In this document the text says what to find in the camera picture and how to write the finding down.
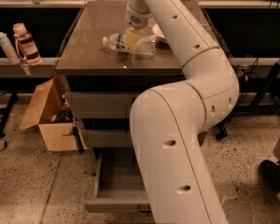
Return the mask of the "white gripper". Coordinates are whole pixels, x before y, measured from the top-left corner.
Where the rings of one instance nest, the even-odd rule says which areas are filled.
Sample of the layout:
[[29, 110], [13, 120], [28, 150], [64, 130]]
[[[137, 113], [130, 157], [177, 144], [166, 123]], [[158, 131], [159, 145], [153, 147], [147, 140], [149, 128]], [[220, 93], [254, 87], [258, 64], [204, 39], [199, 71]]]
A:
[[143, 30], [147, 27], [150, 18], [150, 12], [140, 13], [132, 9], [130, 5], [127, 6], [125, 20], [130, 26], [132, 26], [125, 31], [125, 48], [127, 52], [133, 52], [141, 36], [139, 30]]

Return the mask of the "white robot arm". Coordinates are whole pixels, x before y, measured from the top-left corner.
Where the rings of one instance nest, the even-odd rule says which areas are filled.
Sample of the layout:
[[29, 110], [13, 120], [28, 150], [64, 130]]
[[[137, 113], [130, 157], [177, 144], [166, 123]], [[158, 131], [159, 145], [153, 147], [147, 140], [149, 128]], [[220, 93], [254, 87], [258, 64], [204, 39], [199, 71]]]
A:
[[184, 80], [141, 93], [130, 112], [133, 150], [156, 224], [229, 224], [198, 136], [236, 105], [239, 83], [225, 52], [180, 0], [129, 0], [137, 27], [160, 26]]

